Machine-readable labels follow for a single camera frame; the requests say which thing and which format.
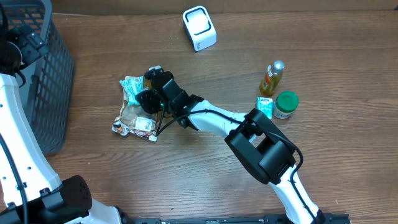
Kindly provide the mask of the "yellow liquid bottle silver cap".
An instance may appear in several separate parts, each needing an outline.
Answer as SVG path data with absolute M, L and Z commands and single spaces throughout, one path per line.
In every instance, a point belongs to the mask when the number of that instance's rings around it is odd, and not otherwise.
M 263 96 L 271 97 L 274 94 L 277 85 L 282 79 L 284 68 L 284 62 L 281 60 L 276 60 L 268 66 L 265 78 L 259 85 L 260 92 Z

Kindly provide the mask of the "grey plastic mesh basket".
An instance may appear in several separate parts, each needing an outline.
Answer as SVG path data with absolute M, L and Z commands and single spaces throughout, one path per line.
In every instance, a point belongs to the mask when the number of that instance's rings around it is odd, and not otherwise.
M 7 31 L 28 25 L 40 35 L 49 53 L 17 75 L 21 103 L 34 136 L 44 154 L 61 150 L 66 135 L 75 65 L 52 20 L 52 3 L 46 0 L 1 0 L 1 17 Z

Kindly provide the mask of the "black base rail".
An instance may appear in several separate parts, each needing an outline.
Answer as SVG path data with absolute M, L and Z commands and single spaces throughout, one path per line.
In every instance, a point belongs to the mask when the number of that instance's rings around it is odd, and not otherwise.
M 265 215 L 263 217 L 239 218 L 189 218 L 165 220 L 159 218 L 135 218 L 133 224 L 288 224 L 292 223 L 286 215 Z

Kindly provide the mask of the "green lid white jar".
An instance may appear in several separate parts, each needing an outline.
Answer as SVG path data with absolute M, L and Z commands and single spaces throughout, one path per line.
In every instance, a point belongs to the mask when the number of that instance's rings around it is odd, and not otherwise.
M 273 115 L 278 119 L 287 119 L 298 106 L 298 96 L 292 91 L 283 91 L 274 102 Z

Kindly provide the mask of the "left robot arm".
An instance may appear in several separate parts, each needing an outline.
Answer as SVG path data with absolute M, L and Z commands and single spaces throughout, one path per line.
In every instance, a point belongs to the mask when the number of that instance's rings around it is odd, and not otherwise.
M 47 53 L 30 28 L 9 29 L 1 11 L 1 186 L 7 208 L 1 223 L 131 223 L 118 207 L 93 199 L 80 175 L 60 180 L 25 115 L 17 78 Z

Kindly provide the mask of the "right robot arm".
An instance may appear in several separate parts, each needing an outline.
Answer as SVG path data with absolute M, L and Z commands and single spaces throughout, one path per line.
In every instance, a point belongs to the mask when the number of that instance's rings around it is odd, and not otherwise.
M 183 128 L 208 131 L 224 139 L 243 167 L 269 184 L 292 223 L 324 223 L 325 216 L 305 191 L 298 171 L 303 154 L 260 110 L 234 113 L 180 88 L 171 72 L 156 66 L 144 73 L 149 90 L 137 100 L 146 113 L 169 114 Z

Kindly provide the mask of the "teal snack packet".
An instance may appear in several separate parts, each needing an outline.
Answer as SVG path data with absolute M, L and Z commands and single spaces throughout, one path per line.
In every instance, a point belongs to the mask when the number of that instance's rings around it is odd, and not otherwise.
M 127 105 L 139 105 L 137 95 L 145 90 L 144 77 L 126 76 L 124 80 L 120 80 L 119 82 L 127 96 Z

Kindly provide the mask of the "white barcode scanner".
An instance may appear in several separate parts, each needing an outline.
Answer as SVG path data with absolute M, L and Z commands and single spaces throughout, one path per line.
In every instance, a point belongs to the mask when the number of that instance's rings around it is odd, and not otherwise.
M 204 6 L 187 9 L 183 15 L 183 26 L 193 45 L 194 51 L 215 45 L 217 34 L 210 15 Z

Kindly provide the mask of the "brown snack bag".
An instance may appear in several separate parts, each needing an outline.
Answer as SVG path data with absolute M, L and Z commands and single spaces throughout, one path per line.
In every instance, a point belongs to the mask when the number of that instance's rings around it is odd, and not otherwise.
M 156 142 L 157 127 L 157 115 L 146 113 L 140 104 L 128 106 L 127 96 L 123 90 L 123 104 L 119 116 L 114 120 L 112 131 L 121 136 L 135 135 Z

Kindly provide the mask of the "teal tissue pack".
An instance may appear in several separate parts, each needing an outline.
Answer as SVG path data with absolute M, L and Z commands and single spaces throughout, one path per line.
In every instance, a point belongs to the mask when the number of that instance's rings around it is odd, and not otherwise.
M 262 111 L 269 119 L 271 119 L 273 112 L 273 99 L 258 96 L 256 100 L 256 109 Z

